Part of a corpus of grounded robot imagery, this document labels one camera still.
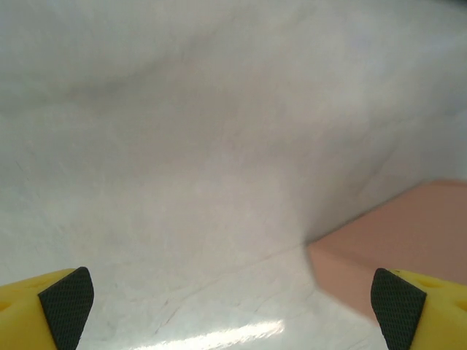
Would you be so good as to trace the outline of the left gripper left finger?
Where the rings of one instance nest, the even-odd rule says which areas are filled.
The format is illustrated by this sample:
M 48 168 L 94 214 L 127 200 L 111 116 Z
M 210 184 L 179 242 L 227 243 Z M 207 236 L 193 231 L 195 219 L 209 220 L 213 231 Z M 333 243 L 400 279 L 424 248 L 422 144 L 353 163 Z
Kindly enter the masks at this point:
M 1 348 L 77 348 L 94 300 L 86 267 L 1 286 Z

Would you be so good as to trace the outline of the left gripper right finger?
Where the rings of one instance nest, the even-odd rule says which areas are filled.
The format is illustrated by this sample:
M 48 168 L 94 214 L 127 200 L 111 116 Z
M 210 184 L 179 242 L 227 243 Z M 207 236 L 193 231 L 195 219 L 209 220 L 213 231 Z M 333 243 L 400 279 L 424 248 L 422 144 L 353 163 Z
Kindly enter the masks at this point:
M 389 350 L 466 350 L 466 286 L 378 268 L 371 307 Z

